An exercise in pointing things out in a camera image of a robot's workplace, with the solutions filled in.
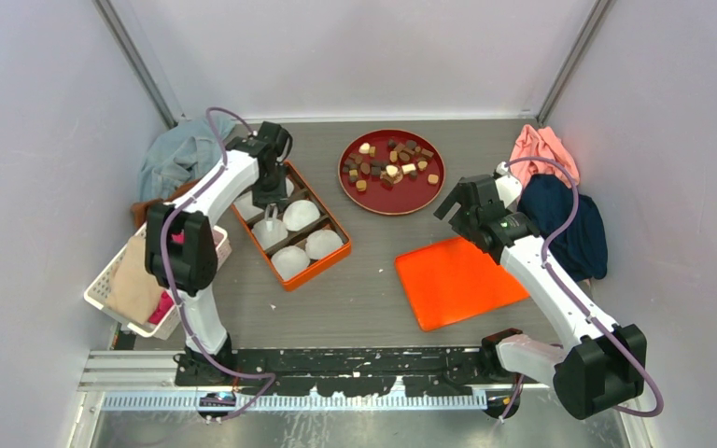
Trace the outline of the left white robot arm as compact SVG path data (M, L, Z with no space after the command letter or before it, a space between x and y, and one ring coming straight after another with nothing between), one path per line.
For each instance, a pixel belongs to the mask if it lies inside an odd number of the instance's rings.
M146 221L145 268L174 301L187 334L186 354L212 385L235 371L231 339L215 305L218 255L213 227L234 201L251 191L255 206L276 215L288 206L285 157L290 133L264 121L245 137L220 145L222 158L192 190L171 203L155 203Z

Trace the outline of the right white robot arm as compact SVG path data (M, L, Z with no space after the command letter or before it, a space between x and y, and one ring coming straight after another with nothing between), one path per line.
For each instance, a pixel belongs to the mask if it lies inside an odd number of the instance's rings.
M510 210L520 191L510 175L462 177L434 213L524 287L560 341L541 343L518 329L493 334L482 341L482 374L496 384L515 374L548 385L579 420L619 409L650 379L645 335L620 326L573 283L535 224Z

